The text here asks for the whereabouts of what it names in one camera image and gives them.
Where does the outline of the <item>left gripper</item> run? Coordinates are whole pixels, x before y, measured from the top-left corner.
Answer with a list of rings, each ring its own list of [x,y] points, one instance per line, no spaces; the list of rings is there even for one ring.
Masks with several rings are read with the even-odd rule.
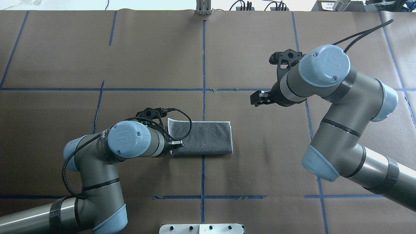
[[[161,152],[161,157],[165,157],[167,155],[172,154],[174,149],[182,148],[183,141],[182,140],[173,140],[168,137],[165,137],[165,144]]]

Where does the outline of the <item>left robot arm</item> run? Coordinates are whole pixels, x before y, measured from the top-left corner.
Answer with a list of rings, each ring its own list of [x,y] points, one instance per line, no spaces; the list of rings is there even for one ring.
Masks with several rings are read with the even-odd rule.
[[[162,126],[130,118],[64,148],[61,176],[70,196],[1,217],[2,234],[114,234],[125,228],[126,204],[117,164],[127,159],[162,157],[183,146]]]

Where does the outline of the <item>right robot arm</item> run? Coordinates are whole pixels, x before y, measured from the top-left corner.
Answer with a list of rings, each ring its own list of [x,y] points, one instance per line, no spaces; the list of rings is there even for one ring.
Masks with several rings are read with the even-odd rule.
[[[313,95],[331,103],[307,146],[303,167],[328,182],[344,177],[415,211],[415,171],[359,144],[370,122],[395,110],[397,92],[352,67],[336,45],[318,46],[307,54],[275,52],[269,63],[277,65],[277,81],[270,91],[254,92],[251,105],[290,107]]]

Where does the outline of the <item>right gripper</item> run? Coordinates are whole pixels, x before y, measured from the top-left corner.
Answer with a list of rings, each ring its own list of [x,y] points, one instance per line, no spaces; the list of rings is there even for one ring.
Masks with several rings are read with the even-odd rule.
[[[293,105],[293,101],[290,101],[283,95],[280,88],[280,82],[276,82],[269,92],[257,90],[251,94],[251,105],[254,105],[255,107],[269,105],[270,102],[283,107],[290,107]]]

